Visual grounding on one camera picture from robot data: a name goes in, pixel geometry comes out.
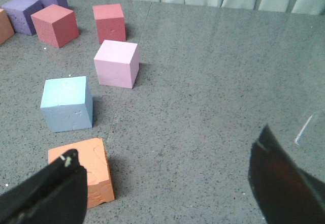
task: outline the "red cube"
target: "red cube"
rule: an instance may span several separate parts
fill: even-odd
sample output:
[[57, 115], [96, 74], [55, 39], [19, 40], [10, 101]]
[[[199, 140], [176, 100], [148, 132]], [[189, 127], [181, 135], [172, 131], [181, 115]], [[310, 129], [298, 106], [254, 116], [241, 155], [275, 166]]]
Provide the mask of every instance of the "red cube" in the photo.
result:
[[62, 47], [79, 36], [74, 11], [52, 4], [31, 15], [41, 41]]
[[104, 40], [126, 41], [121, 4], [93, 6], [99, 43]]

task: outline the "gray countertop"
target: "gray countertop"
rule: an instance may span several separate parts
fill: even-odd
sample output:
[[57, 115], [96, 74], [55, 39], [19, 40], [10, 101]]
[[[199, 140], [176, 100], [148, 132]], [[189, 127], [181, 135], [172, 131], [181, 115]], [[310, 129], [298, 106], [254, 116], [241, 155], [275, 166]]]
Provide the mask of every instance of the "gray countertop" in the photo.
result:
[[[247, 172], [266, 123], [298, 166], [325, 181], [324, 16], [68, 2], [77, 39], [58, 49], [15, 34], [0, 46], [0, 194], [46, 166], [48, 149], [99, 137], [116, 200], [88, 210], [84, 223], [265, 223]], [[108, 3], [121, 3], [127, 42], [139, 43], [133, 89], [98, 84], [92, 6]], [[52, 133], [43, 86], [68, 76], [89, 80], [93, 128]]]

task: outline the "light blue cube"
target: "light blue cube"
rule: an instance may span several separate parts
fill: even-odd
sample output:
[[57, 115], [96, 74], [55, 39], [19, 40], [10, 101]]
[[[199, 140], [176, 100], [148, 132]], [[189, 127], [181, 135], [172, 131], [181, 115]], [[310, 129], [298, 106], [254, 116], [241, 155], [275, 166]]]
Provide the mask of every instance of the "light blue cube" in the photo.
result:
[[91, 128], [92, 107], [85, 76], [45, 81], [41, 110], [53, 132]]

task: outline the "table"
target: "table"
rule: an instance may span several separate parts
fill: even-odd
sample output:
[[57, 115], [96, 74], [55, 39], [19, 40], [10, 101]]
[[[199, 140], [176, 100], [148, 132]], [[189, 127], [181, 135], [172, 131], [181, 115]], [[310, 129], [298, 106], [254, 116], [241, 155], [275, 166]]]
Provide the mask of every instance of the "table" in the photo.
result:
[[[49, 148], [99, 137], [116, 200], [84, 223], [264, 223], [247, 172], [266, 123], [325, 181], [324, 16], [68, 2], [77, 39], [58, 49], [15, 34], [0, 46], [0, 194], [46, 166]], [[139, 43], [133, 89], [98, 84], [92, 6], [108, 3], [121, 3], [127, 42]], [[44, 82], [69, 76], [89, 80], [93, 128], [52, 133], [40, 110]]]

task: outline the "orange cube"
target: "orange cube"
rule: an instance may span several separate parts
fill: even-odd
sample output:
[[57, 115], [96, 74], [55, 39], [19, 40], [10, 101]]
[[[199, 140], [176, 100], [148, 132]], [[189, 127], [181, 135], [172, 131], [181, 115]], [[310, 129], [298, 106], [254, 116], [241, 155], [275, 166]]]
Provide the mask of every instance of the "orange cube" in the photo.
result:
[[50, 149], [49, 163], [68, 149], [77, 149], [79, 162], [87, 170], [87, 208], [115, 200], [107, 153], [102, 139], [94, 138]]
[[0, 44], [4, 43], [12, 35], [14, 35], [14, 29], [11, 26], [6, 11], [0, 9]]

